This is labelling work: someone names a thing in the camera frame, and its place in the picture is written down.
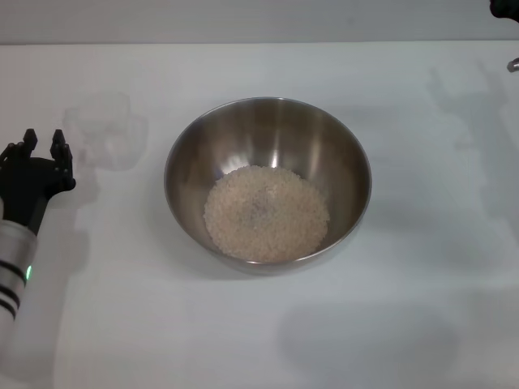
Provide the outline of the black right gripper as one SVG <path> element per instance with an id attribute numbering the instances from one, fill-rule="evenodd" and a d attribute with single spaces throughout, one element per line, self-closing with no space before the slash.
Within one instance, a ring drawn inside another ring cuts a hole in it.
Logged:
<path id="1" fill-rule="evenodd" d="M 491 0 L 489 8 L 498 19 L 519 18 L 519 0 Z"/>

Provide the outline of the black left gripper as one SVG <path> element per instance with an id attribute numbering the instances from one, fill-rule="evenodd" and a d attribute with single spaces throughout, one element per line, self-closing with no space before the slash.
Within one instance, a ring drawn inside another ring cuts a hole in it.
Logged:
<path id="1" fill-rule="evenodd" d="M 31 157 L 36 132 L 27 129 L 23 140 L 9 143 L 1 153 L 1 199 L 3 219 L 38 234 L 48 202 L 55 195 L 75 188 L 72 153 L 63 131 L 52 138 L 53 160 Z"/>

